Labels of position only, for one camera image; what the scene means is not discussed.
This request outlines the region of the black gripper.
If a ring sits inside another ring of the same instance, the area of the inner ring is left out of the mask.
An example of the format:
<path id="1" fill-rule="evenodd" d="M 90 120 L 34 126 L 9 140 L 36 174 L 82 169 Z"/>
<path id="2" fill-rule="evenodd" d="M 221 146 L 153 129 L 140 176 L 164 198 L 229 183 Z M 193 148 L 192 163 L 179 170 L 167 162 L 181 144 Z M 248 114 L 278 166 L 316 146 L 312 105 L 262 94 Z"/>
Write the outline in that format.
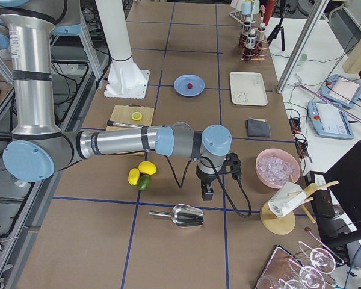
<path id="1" fill-rule="evenodd" d="M 197 162 L 196 175 L 201 181 L 202 200 L 211 201 L 214 195 L 212 182 L 217 179 L 217 175 L 226 172 L 225 160 L 218 165 L 210 158 L 201 156 Z"/>

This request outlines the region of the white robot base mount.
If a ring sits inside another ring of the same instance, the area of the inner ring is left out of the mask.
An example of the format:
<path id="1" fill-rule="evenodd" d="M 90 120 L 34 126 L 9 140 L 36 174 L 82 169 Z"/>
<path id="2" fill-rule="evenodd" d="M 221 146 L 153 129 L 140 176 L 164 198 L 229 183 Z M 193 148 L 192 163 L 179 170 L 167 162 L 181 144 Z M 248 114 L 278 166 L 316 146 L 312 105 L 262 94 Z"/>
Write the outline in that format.
<path id="1" fill-rule="evenodd" d="M 96 6 L 111 57 L 104 95 L 145 98 L 150 72 L 139 69 L 134 62 L 122 2 L 98 0 Z"/>

